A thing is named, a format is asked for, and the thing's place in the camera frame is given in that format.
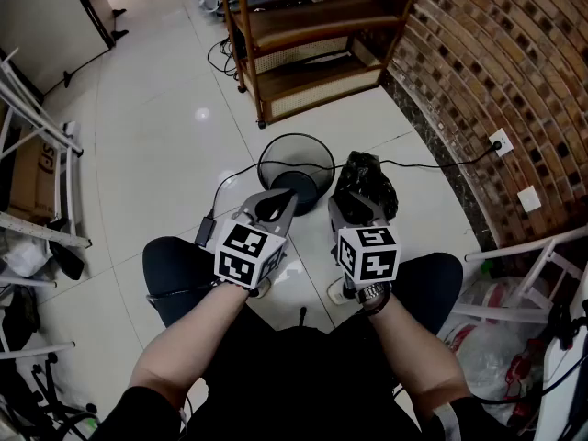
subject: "person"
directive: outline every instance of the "person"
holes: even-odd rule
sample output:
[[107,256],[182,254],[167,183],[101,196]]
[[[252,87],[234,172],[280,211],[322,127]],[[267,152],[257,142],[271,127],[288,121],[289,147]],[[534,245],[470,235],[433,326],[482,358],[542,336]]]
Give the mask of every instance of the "person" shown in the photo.
[[[213,265],[213,254],[175,237],[146,246],[145,281],[167,328],[143,351],[93,441],[509,437],[471,397],[457,359],[435,336],[462,282],[454,256],[402,263],[381,311],[353,316],[329,334],[306,326],[275,331],[246,305],[247,290],[210,286]],[[364,306],[377,308],[378,299]],[[209,396],[185,428],[180,409],[198,378]],[[422,431],[394,401],[399,382]]]

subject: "white tile floor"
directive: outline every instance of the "white tile floor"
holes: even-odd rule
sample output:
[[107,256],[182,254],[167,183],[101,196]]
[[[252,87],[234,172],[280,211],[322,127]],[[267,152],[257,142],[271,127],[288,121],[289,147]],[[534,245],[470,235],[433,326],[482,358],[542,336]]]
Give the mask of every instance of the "white tile floor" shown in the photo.
[[[95,403],[102,417],[124,391],[141,348],[164,328],[144,298],[142,248],[162,235],[193,240],[217,184],[256,161],[269,141],[306,132],[327,144],[337,162],[352,150],[400,162],[435,162],[382,88],[260,130],[249,96],[207,63],[209,47],[224,39],[226,30],[198,11],[197,0],[110,3],[127,8],[117,24],[130,34],[46,102],[56,118],[82,125],[80,204],[94,245],[84,252],[87,267],[80,282],[59,276],[58,288],[40,296],[43,333],[33,342],[75,340],[77,347],[60,356],[60,384],[75,400]],[[203,112],[205,119],[196,116]],[[478,250],[441,173],[388,164],[383,170],[398,192],[394,223],[403,259],[433,251],[462,258]],[[221,192],[220,219],[259,190],[253,171],[237,178]],[[302,305],[309,308],[307,324],[325,332],[355,310],[336,307],[326,297],[341,276],[329,253],[329,229],[326,198],[293,221],[288,259],[274,287],[251,303],[275,328],[296,324]],[[466,268],[466,275],[472,272]],[[199,405],[206,386],[198,384],[192,395]]]

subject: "wooden shelf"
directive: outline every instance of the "wooden shelf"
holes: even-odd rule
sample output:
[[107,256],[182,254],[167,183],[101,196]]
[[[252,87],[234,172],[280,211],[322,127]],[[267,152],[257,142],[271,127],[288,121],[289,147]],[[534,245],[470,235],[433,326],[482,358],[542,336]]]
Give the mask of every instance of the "wooden shelf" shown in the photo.
[[[244,34],[241,13],[233,19]],[[386,13],[371,0],[321,2],[249,13],[251,34],[259,54],[314,40],[345,36],[360,29],[396,26],[398,17]]]
[[328,62],[289,63],[257,76],[259,96],[262,100],[269,101],[313,85],[380,68],[380,65],[367,67],[353,54]]

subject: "power socket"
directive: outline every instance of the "power socket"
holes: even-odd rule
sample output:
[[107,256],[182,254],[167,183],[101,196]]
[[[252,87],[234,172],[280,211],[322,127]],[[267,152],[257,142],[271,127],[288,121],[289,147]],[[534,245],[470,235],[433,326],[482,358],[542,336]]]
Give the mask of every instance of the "power socket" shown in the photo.
[[499,157],[502,157],[505,153],[513,150],[513,144],[508,140],[504,129],[497,130],[492,136],[490,136],[490,143],[498,141],[501,144],[500,149],[495,151]]

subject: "fiducial marker cube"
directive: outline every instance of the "fiducial marker cube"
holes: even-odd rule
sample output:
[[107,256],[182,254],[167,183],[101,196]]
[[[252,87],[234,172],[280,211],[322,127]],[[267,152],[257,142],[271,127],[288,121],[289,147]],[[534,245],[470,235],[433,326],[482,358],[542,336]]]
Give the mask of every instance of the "fiducial marker cube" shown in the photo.
[[227,219],[214,254],[214,273],[255,289],[279,265],[286,239]]
[[392,227],[339,229],[337,262],[356,284],[396,279],[401,246]]

